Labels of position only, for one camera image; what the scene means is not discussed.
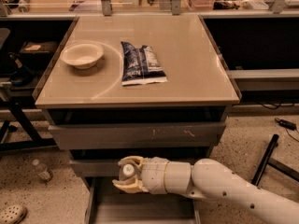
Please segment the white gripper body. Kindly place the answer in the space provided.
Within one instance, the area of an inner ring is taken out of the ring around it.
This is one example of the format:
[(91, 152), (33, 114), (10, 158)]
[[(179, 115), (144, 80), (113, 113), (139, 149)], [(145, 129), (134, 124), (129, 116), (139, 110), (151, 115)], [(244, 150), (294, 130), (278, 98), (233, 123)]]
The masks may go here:
[(166, 194), (164, 173), (169, 160), (163, 158), (145, 159), (141, 171), (141, 180), (145, 189), (151, 194)]

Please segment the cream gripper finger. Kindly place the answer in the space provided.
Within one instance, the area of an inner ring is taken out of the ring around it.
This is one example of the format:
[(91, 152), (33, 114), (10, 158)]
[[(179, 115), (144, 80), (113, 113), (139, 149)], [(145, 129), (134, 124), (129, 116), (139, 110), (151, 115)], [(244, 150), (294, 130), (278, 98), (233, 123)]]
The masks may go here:
[(141, 156), (128, 156), (125, 158), (122, 158), (118, 161), (118, 165), (120, 166), (121, 169), (126, 164), (131, 164), (133, 165), (138, 171), (142, 170), (143, 164), (144, 164), (145, 159)]
[(141, 179), (138, 179), (136, 175), (122, 181), (114, 179), (112, 181), (112, 184), (117, 189), (120, 189), (129, 194), (148, 192), (148, 189), (144, 186), (143, 181)]

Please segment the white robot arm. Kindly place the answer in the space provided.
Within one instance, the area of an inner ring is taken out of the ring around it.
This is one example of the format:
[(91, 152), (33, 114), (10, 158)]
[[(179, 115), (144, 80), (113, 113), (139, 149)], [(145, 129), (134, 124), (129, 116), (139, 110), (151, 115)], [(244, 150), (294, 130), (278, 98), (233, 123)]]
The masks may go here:
[(299, 203), (261, 189), (218, 161), (194, 164), (154, 157), (128, 156), (118, 162), (113, 185), (126, 193), (177, 194), (193, 200), (226, 200), (266, 224), (299, 224)]

